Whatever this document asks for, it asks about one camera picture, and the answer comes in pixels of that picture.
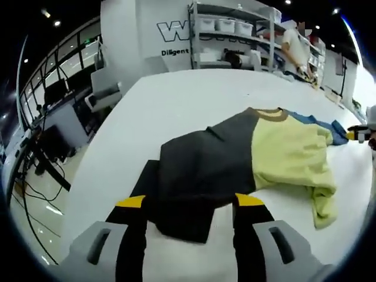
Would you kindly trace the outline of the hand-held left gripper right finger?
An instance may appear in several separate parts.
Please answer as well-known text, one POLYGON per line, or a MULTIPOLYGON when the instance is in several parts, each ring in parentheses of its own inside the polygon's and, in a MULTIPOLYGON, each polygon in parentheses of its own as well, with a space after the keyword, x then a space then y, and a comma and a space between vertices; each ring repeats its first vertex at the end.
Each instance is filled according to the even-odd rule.
POLYGON ((311 281, 317 259, 309 242, 258 198, 236 194, 233 246, 238 281, 311 281))

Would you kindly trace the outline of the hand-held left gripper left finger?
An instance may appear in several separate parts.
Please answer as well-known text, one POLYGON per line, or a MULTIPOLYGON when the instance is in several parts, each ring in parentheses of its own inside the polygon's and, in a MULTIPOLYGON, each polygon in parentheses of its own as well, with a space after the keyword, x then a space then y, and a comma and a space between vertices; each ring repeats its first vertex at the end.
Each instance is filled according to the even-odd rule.
POLYGON ((97 221, 81 233, 66 257, 68 281, 142 281, 146 248, 145 195, 116 203, 112 222, 97 221))

